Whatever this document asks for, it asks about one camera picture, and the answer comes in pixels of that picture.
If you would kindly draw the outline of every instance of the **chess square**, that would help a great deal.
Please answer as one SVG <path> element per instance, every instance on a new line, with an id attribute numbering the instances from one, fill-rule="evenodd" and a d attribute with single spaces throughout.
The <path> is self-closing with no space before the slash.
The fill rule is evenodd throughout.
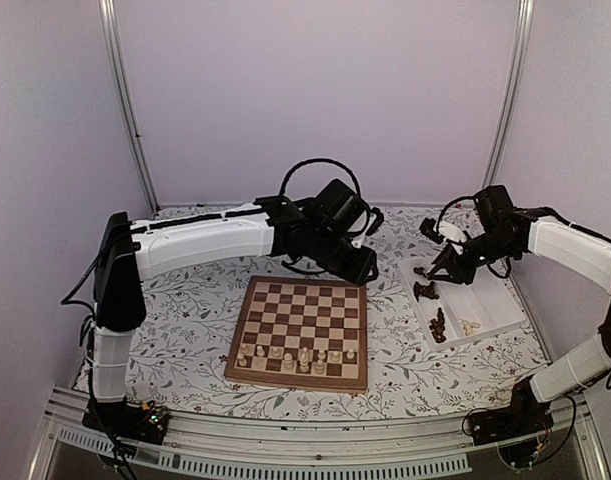
<path id="1" fill-rule="evenodd" d="M 258 333 L 261 328 L 261 324 L 258 322 L 245 322 L 245 332 Z"/>
<path id="2" fill-rule="evenodd" d="M 332 324 L 332 319 L 329 317 L 318 317 L 316 319 L 317 327 L 329 327 Z"/>
<path id="3" fill-rule="evenodd" d="M 329 347 L 329 339 L 328 338 L 315 338 L 314 339 L 314 350 L 323 350 L 327 351 Z"/>
<path id="4" fill-rule="evenodd" d="M 272 327 L 273 327 L 272 333 L 274 335 L 287 335 L 287 325 L 274 324 L 274 325 L 272 325 Z"/>
<path id="5" fill-rule="evenodd" d="M 300 337 L 285 337 L 285 348 L 300 348 L 300 346 Z"/>
<path id="6" fill-rule="evenodd" d="M 307 347 L 309 349 L 314 348 L 314 337 L 301 337 L 299 342 L 299 348 Z"/>
<path id="7" fill-rule="evenodd" d="M 265 365 L 267 365 L 267 357 L 254 357 L 252 358 L 251 365 L 253 370 L 265 370 Z"/>
<path id="8" fill-rule="evenodd" d="M 285 346 L 285 335 L 272 335 L 269 344 L 272 347 L 284 347 Z"/>
<path id="9" fill-rule="evenodd" d="M 249 317 L 247 319 L 250 322 L 260 322 L 263 319 L 262 312 L 249 312 Z"/>
<path id="10" fill-rule="evenodd" d="M 305 310 L 303 311 L 303 313 L 305 315 L 315 317 L 316 315 L 318 315 L 318 307 L 315 307 L 313 305 L 305 305 Z"/>
<path id="11" fill-rule="evenodd" d="M 329 338 L 334 340 L 342 340 L 343 339 L 343 329 L 342 328 L 330 328 L 329 329 Z"/>
<path id="12" fill-rule="evenodd" d="M 278 308 L 276 309 L 276 313 L 283 313 L 283 314 L 292 313 L 292 306 L 289 304 L 280 303 L 278 305 Z"/>
<path id="13" fill-rule="evenodd" d="M 343 377 L 358 378 L 358 365 L 342 365 Z"/>
<path id="14" fill-rule="evenodd" d="M 270 342 L 272 341 L 272 334 L 271 333 L 259 333 L 258 336 L 256 337 L 256 343 L 259 345 L 269 345 Z"/>
<path id="15" fill-rule="evenodd" d="M 258 338 L 258 333 L 245 332 L 243 333 L 243 343 L 251 343 L 252 345 L 256 344 L 256 339 Z"/>
<path id="16" fill-rule="evenodd" d="M 343 323 L 345 324 L 345 328 L 359 328 L 360 327 L 358 318 L 346 318 Z"/>
<path id="17" fill-rule="evenodd" d="M 336 350 L 338 352 L 342 351 L 343 350 L 343 341 L 330 338 L 329 339 L 329 349 Z"/>
<path id="18" fill-rule="evenodd" d="M 316 333 L 315 327 L 301 327 L 301 337 L 314 337 Z"/>
<path id="19" fill-rule="evenodd" d="M 354 328 L 346 328 L 343 330 L 343 339 L 358 340 L 358 330 Z"/>
<path id="20" fill-rule="evenodd" d="M 260 326 L 258 333 L 272 333 L 274 325 L 272 323 L 261 323 L 257 324 Z"/>
<path id="21" fill-rule="evenodd" d="M 317 338 L 328 338 L 329 337 L 329 328 L 327 327 L 316 327 L 316 331 L 314 332 L 314 336 Z"/>
<path id="22" fill-rule="evenodd" d="M 343 366 L 339 363 L 328 363 L 327 364 L 327 376 L 328 377 L 340 377 L 343 374 Z"/>
<path id="23" fill-rule="evenodd" d="M 278 325 L 287 325 L 289 323 L 289 315 L 284 314 L 284 313 L 277 313 L 276 322 L 274 323 Z"/>
<path id="24" fill-rule="evenodd" d="M 268 358 L 267 364 L 265 365 L 265 370 L 268 372 L 280 372 L 281 363 L 283 363 L 282 360 L 278 358 Z"/>
<path id="25" fill-rule="evenodd" d="M 287 321 L 289 325 L 302 325 L 303 324 L 303 316 L 302 315 L 290 315 L 289 320 Z"/>

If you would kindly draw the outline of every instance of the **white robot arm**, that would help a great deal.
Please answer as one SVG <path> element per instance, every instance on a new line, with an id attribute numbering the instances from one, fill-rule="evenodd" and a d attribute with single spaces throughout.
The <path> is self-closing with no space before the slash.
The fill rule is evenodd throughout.
<path id="1" fill-rule="evenodd" d="M 421 231 L 448 245 L 433 262 L 427 277 L 470 284 L 476 269 L 505 259 L 520 260 L 525 253 L 549 258 L 600 285 L 611 295 L 611 240 L 568 222 L 551 208 L 514 207 L 502 185 L 488 187 L 473 197 L 485 233 L 470 238 L 453 225 L 425 219 Z M 598 333 L 514 386 L 506 409 L 473 413 L 470 428 L 477 443 L 488 443 L 538 431 L 550 423 L 549 403 L 578 388 L 586 388 L 611 372 L 611 304 Z"/>

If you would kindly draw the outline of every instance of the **white wall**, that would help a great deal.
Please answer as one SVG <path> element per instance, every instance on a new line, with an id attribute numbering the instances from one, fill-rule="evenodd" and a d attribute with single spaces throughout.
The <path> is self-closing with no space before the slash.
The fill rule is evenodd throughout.
<path id="1" fill-rule="evenodd" d="M 278 191 L 332 157 L 370 201 L 444 203 L 480 184 L 518 2 L 121 0 L 134 109 L 161 203 Z M 308 167 L 288 193 L 318 193 Z"/>
<path id="2" fill-rule="evenodd" d="M 536 2 L 497 183 L 611 237 L 611 0 Z M 526 258 L 516 275 L 555 358 L 604 320 L 608 296 L 562 267 Z M 587 399 L 611 468 L 611 392 Z"/>
<path id="3" fill-rule="evenodd" d="M 0 1 L 0 480 L 79 367 L 83 312 L 58 302 L 123 209 L 146 213 L 98 2 Z"/>

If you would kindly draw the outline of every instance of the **chess piece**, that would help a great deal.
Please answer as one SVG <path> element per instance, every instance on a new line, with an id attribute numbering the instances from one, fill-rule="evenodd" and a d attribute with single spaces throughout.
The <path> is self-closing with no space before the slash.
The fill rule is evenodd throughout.
<path id="1" fill-rule="evenodd" d="M 283 357 L 283 360 L 284 360 L 285 368 L 288 370 L 291 370 L 292 367 L 294 366 L 294 359 L 292 358 L 292 354 L 286 353 L 285 356 Z"/>
<path id="2" fill-rule="evenodd" d="M 319 375 L 322 375 L 323 373 L 325 373 L 325 364 L 323 363 L 323 360 L 321 360 L 320 358 L 318 359 L 318 361 L 314 365 L 314 370 Z"/>

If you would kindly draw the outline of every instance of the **dark square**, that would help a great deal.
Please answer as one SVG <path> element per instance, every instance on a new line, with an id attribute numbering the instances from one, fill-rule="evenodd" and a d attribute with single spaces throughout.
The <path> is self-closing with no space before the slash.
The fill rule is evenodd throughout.
<path id="1" fill-rule="evenodd" d="M 327 345 L 330 350 L 336 350 L 337 352 L 341 352 L 343 350 L 343 341 L 342 340 L 330 338 L 329 343 Z"/>
<path id="2" fill-rule="evenodd" d="M 261 328 L 258 330 L 258 333 L 272 333 L 273 330 L 273 323 L 261 323 Z"/>
<path id="3" fill-rule="evenodd" d="M 298 346 L 299 348 L 307 347 L 312 350 L 314 348 L 314 338 L 301 337 L 301 341 Z"/>
<path id="4" fill-rule="evenodd" d="M 317 338 L 327 338 L 329 337 L 329 328 L 327 327 L 316 327 L 316 331 L 314 332 L 314 336 Z"/>
<path id="5" fill-rule="evenodd" d="M 343 366 L 340 363 L 328 363 L 327 375 L 330 377 L 340 377 L 343 374 Z"/>
<path id="6" fill-rule="evenodd" d="M 301 326 L 300 325 L 288 325 L 287 326 L 287 335 L 290 337 L 300 337 L 301 336 Z"/>
<path id="7" fill-rule="evenodd" d="M 358 330 L 346 328 L 343 330 L 343 338 L 345 340 L 358 340 Z"/>
<path id="8" fill-rule="evenodd" d="M 272 335 L 272 339 L 269 344 L 272 347 L 284 347 L 285 346 L 285 336 L 284 335 Z"/>
<path id="9" fill-rule="evenodd" d="M 258 338 L 258 334 L 256 333 L 252 333 L 252 332 L 243 333 L 243 343 L 255 344 L 257 338 Z"/>
<path id="10" fill-rule="evenodd" d="M 268 372 L 280 372 L 281 360 L 279 358 L 268 358 L 265 370 Z"/>
<path id="11" fill-rule="evenodd" d="M 275 323 L 277 325 L 287 325 L 289 323 L 289 315 L 286 313 L 277 313 Z"/>

